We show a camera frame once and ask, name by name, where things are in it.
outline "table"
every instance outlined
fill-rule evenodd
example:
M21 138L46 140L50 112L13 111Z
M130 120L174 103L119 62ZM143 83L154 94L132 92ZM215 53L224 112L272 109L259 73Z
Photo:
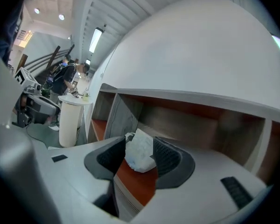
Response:
M90 105L90 101L73 97L71 94L58 96L62 101L60 126L59 126L59 143L62 147L72 147L76 143L77 128L81 122L81 107Z

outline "black rubber pad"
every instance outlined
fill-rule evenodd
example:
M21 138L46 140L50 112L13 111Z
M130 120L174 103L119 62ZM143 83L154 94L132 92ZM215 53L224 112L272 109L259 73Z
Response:
M195 169L195 161L189 153L160 137L154 137L153 159L159 176L156 189L179 187L191 177Z
M113 180L126 155L126 138L120 137L87 154L84 165L97 179Z
M224 185L239 209L245 207L250 201L252 201L253 198L251 195L235 177L223 178L221 179L221 183Z

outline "shelf compartment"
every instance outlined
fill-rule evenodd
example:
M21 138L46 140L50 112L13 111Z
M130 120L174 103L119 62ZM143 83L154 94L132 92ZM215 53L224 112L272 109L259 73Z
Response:
M93 112L91 114L91 122L89 125L88 131L88 143L100 141L104 139L104 132L106 125L102 125L101 123L95 122L93 124L92 120L101 120L107 124L107 120L109 118L110 110L114 101L115 94L99 92L97 100L95 102L95 106L93 108ZM104 127L103 137L101 135L101 130Z
M91 119L93 131L98 141L104 140L104 133L107 126L107 121L99 119Z
M143 104L116 94L108 119L105 139L135 132Z

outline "person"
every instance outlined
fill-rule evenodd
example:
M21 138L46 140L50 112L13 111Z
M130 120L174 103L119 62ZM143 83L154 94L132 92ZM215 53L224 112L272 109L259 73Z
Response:
M89 68L90 66L87 63L70 63L67 66L62 67L60 71L54 75L53 87L50 90L50 100L58 104L58 96L63 95L67 88L73 96L77 97L77 88L71 84L71 81L73 80L76 72L85 74L89 71Z
M70 55L65 55L62 62L58 66L53 68L52 73L54 73L57 69L60 69L61 67L67 66L68 63L70 62L70 59L71 59Z

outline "orange wooden surface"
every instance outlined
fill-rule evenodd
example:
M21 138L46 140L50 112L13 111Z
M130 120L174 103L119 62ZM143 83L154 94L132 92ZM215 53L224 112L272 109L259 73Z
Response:
M117 171L117 176L143 206L153 197L155 181L158 179L157 168L153 168L146 173L135 172L124 159Z
M99 119L92 119L92 126L95 132L95 135L98 141L104 140L105 129L107 125L107 121L99 120Z

